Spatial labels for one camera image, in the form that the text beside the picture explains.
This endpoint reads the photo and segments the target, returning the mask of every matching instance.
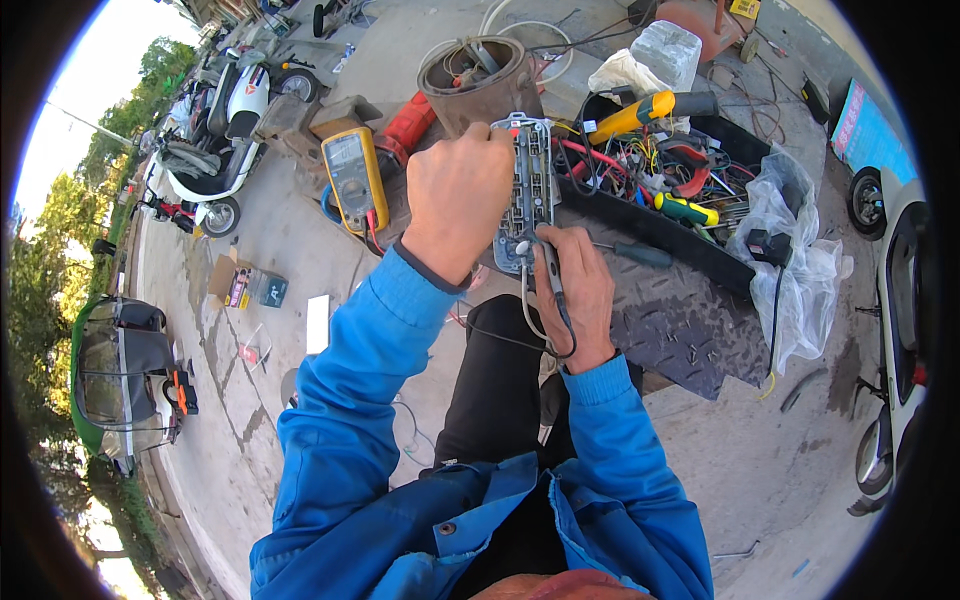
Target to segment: yellow multimeter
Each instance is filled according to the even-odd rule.
[[[320,145],[324,153],[326,174],[330,177],[333,196],[340,216],[350,233],[363,235],[370,231],[367,213],[376,211],[375,231],[390,222],[387,197],[376,164],[376,149],[370,128],[358,127],[331,135]]]

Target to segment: black pants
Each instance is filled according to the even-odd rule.
[[[530,309],[530,317],[543,331],[536,309]],[[437,437],[435,468],[453,459],[498,463],[532,450],[538,453],[540,468],[552,468],[576,456],[570,439],[570,395],[563,379],[554,373],[542,388],[538,385],[543,348],[543,340],[523,320],[516,296],[498,296],[469,312],[467,351],[444,430]],[[555,415],[545,447],[537,440],[541,397],[546,412]]]

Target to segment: electric scooter controller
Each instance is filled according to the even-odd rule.
[[[386,227],[390,213],[370,128],[358,127],[331,135],[320,148],[333,196],[347,230],[355,235],[369,232],[367,213],[371,210],[376,213],[374,230]]]
[[[522,242],[528,242],[523,249],[538,244],[537,226],[553,225],[559,191],[551,171],[550,126],[549,120],[530,118],[523,112],[511,112],[490,125],[491,130],[505,129],[513,135],[516,156],[511,202],[493,236],[493,260],[504,273],[517,274],[524,261],[532,261],[531,252],[518,253],[516,247]]]

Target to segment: blue jacket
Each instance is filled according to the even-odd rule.
[[[299,408],[277,423],[283,475],[274,531],[250,554],[253,598],[446,598],[536,486],[529,453],[387,491],[399,460],[390,403],[426,368],[455,300],[389,250],[337,310],[329,348],[298,373]],[[579,458],[542,476],[569,568],[605,571],[659,600],[711,598],[697,507],[666,465],[623,356],[564,381]],[[456,528],[443,535],[447,522]]]

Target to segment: pavement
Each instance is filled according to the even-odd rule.
[[[409,97],[414,88],[408,75],[416,71],[422,52],[451,33],[475,28],[486,6],[458,0],[434,11],[436,6],[425,2],[371,4],[377,15],[370,35],[360,40],[331,95],[369,93],[369,99],[379,102]],[[505,22],[536,18],[512,10],[506,11]],[[615,6],[605,10],[622,11]],[[415,17],[432,20],[425,28],[414,28]],[[613,20],[607,18],[600,26]],[[590,22],[574,26],[583,28],[584,35],[600,28]],[[393,53],[384,41],[390,39],[400,46]],[[381,71],[384,79],[373,76]],[[757,388],[733,378],[725,381],[716,402],[679,386],[644,398],[669,464],[700,508],[710,554],[743,552],[760,541],[749,558],[712,561],[718,598],[820,597],[875,521],[845,512],[860,495],[853,480],[853,453],[878,410],[878,403],[864,396],[852,414],[853,381],[859,374],[873,377],[879,352],[875,320],[853,311],[854,306],[874,304],[874,248],[847,220],[849,171],[826,152],[810,123],[793,116],[781,121],[785,145],[791,152],[797,146],[819,183],[821,236],[842,240],[855,263],[852,277],[841,282],[823,357],[791,359],[787,375],[763,400],[757,399]],[[813,141],[805,142],[801,135],[812,135]],[[175,445],[157,449],[154,466],[165,473],[180,520],[205,568],[234,600],[249,595],[249,552],[272,526],[283,466],[276,438],[276,420],[283,410],[279,387],[305,352],[307,299],[329,294],[335,309],[378,262],[300,196],[295,180],[294,164],[268,153],[236,195],[242,209],[234,232],[239,257],[290,281],[279,309],[210,305],[206,284],[216,257],[229,251],[230,239],[198,240],[169,223],[148,220],[131,257],[137,272],[132,294],[166,312],[171,335],[193,360],[200,399],[200,413],[185,419]],[[511,279],[491,273],[468,294],[461,314],[487,298],[516,294],[516,288]],[[237,358],[237,345],[261,324],[273,350],[261,367],[250,371]],[[443,427],[465,345],[463,329],[448,323],[430,349],[426,371],[400,391],[430,440],[436,440]],[[782,414],[780,404],[796,382],[822,366],[829,368],[828,376],[809,386],[794,408]],[[411,455],[401,453],[390,479],[393,487],[413,480],[418,463],[432,461],[429,446],[414,441],[405,411],[397,413],[395,434],[397,445],[410,448]]]

